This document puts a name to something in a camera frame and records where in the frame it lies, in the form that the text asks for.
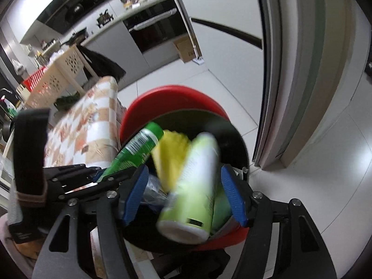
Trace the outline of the green tube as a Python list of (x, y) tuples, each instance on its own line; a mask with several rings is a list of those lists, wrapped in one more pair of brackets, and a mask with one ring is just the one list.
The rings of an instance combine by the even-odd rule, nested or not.
[(117, 154), (98, 178), (97, 183), (107, 180), (117, 172), (131, 167), (138, 168), (141, 164), (144, 164), (163, 135), (164, 131), (157, 123), (148, 123)]

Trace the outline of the light green drink bottle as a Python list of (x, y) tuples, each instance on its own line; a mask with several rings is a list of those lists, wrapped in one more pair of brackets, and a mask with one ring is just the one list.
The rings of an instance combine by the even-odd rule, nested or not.
[(162, 209), (157, 229), (181, 244), (209, 239), (219, 164), (219, 146), (213, 134), (200, 133), (191, 142), (183, 170)]

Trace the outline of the yellow wavy sponge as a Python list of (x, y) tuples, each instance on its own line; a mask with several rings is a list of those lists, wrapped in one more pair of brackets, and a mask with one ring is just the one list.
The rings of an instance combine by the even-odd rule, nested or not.
[(157, 177), (163, 190), (171, 192), (180, 176), (191, 141), (176, 131), (163, 131), (163, 137), (151, 151)]

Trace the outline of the green wavy sponge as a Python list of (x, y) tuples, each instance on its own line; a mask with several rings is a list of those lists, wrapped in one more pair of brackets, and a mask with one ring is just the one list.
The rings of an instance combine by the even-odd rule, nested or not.
[(231, 207), (224, 189), (218, 188), (214, 197), (213, 219), (211, 233), (215, 234), (231, 217)]

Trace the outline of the blue plastic bag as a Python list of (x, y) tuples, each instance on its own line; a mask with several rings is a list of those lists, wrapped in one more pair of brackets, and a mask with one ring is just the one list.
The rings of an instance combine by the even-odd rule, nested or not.
[(161, 212), (168, 201), (168, 194), (163, 190), (160, 180), (150, 174), (145, 187), (141, 204), (155, 212)]

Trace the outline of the black trash bin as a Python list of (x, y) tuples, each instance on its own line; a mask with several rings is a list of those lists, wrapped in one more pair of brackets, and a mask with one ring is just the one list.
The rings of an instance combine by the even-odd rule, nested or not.
[(192, 141), (162, 210), (138, 205), (135, 216), (123, 217), (120, 235), (140, 249), (158, 253), (209, 251), (241, 243), (248, 228), (235, 220), (221, 182), (223, 166), (231, 166), (236, 174), (248, 164), (237, 129), (229, 120), (204, 110), (178, 110), (154, 121)]

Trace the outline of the red plastic basket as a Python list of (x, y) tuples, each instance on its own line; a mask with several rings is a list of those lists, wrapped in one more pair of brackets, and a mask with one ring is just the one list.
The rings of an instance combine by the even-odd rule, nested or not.
[(41, 80), (43, 73), (47, 70), (46, 66), (39, 68), (33, 74), (31, 74), (28, 78), (26, 78), (22, 84), (29, 92), (32, 92), (38, 82)]

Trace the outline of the red plastic stool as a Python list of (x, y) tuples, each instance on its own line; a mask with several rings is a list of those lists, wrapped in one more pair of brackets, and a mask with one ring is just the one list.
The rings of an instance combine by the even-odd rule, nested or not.
[[(152, 122), (164, 114), (181, 110), (197, 110), (207, 114), (186, 115), (179, 120), (166, 120), (161, 125), (163, 130), (176, 131), (191, 139), (202, 125), (211, 123), (212, 114), (229, 120), (223, 107), (206, 94), (186, 86), (161, 86), (141, 94), (129, 105), (119, 130), (121, 146), (126, 145), (148, 122)], [(248, 166), (248, 151), (237, 130), (233, 132), (233, 136), (223, 132), (221, 136), (217, 137), (217, 140), (221, 148), (221, 160), (225, 164), (230, 164), (238, 169)]]

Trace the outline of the beige perforated chair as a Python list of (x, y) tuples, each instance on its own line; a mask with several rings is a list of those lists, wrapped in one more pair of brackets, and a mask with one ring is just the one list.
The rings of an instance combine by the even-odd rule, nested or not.
[(28, 108), (51, 107), (69, 86), (72, 86), (81, 96), (84, 96), (86, 91), (76, 81), (77, 75), (84, 68), (88, 70), (92, 77), (98, 79), (98, 75), (74, 44), (47, 67), (40, 81), (30, 92), (25, 105)]

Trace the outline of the cardboard box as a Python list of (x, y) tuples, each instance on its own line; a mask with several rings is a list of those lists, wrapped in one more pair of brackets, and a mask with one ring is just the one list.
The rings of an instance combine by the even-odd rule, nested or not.
[(187, 34), (176, 39), (173, 44), (176, 48), (179, 58), (183, 63), (190, 62), (196, 57), (194, 47)]

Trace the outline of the black range hood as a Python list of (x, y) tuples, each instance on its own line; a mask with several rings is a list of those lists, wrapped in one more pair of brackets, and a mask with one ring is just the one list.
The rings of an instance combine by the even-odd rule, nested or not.
[(53, 0), (37, 20), (63, 34), (75, 23), (107, 0)]

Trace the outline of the black built-in oven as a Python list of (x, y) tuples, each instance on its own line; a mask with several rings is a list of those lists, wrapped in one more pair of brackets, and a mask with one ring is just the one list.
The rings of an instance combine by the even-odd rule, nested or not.
[(187, 33), (175, 0), (159, 2), (123, 23), (142, 53)]

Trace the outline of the white refrigerator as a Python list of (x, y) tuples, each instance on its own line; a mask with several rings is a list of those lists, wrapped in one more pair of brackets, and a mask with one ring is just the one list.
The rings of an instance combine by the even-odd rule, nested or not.
[(182, 0), (211, 73), (259, 123), (264, 46), (259, 0)]

